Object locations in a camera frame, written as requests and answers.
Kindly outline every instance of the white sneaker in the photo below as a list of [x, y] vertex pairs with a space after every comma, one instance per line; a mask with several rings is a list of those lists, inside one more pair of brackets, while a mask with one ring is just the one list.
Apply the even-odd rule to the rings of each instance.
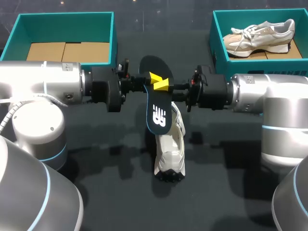
[[251, 25], [244, 30], [231, 28], [233, 34], [223, 40], [227, 52], [238, 57], [248, 57], [256, 50], [272, 53], [288, 53], [295, 32], [295, 22], [289, 19], [284, 23], [264, 22]]
[[172, 126], [165, 135], [156, 137], [154, 174], [160, 180], [180, 181], [185, 177], [185, 127], [178, 107], [172, 102]]

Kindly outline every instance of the teal box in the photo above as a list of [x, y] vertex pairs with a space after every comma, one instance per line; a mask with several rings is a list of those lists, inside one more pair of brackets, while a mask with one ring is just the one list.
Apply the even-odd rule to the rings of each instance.
[[113, 12], [19, 14], [0, 61], [25, 61], [34, 42], [109, 42], [107, 63], [81, 63], [81, 67], [116, 66]]
[[[295, 21], [294, 41], [302, 59], [229, 59], [223, 37], [231, 33], [231, 27], [245, 29], [265, 21], [281, 23], [290, 18]], [[306, 9], [213, 11], [209, 45], [216, 73], [224, 74], [228, 80], [236, 73], [308, 76], [308, 13]]]

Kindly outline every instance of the cable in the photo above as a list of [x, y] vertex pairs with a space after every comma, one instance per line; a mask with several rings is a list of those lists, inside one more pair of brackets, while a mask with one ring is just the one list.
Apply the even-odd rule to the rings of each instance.
[[[66, 104], [60, 102], [59, 100], [57, 100], [55, 97], [51, 96], [51, 95], [48, 95], [48, 94], [44, 94], [44, 93], [36, 93], [36, 94], [33, 94], [32, 95], [34, 98], [35, 97], [42, 97], [42, 98], [46, 98], [50, 101], [52, 101], [54, 104], [57, 104], [59, 106], [62, 106], [62, 107], [67, 107]], [[9, 120], [13, 117], [13, 115], [15, 114], [15, 112], [21, 108], [25, 102], [27, 101], [31, 101], [33, 99], [29, 99], [29, 100], [26, 100], [26, 101], [22, 101], [22, 102], [18, 102], [14, 105], [13, 108], [11, 108], [11, 110], [6, 114], [5, 118], [2, 120], [2, 122], [0, 123], [0, 134], [2, 133], [3, 129], [5, 128], [6, 124], [9, 122]]]

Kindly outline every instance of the cardboard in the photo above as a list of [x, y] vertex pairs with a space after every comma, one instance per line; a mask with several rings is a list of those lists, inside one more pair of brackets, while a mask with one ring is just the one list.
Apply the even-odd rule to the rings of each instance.
[[302, 59], [294, 40], [291, 41], [291, 48], [287, 54], [269, 53], [267, 51], [265, 54], [268, 59]]
[[107, 63], [109, 61], [108, 42], [67, 43], [63, 62]]
[[258, 52], [258, 53], [254, 53], [249, 55], [247, 58], [233, 58], [233, 57], [229, 57], [229, 59], [231, 60], [254, 60], [254, 59], [267, 59], [265, 52]]
[[65, 42], [32, 43], [27, 61], [60, 62], [64, 52]]

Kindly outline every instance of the beige sneaker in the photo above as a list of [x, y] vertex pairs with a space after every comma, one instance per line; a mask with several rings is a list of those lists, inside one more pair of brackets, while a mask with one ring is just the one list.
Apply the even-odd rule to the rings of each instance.
[[232, 34], [223, 40], [227, 52], [238, 57], [248, 57], [256, 50], [272, 53], [288, 53], [295, 32], [295, 22], [289, 19], [284, 23], [264, 22], [251, 25], [244, 30], [231, 28]]

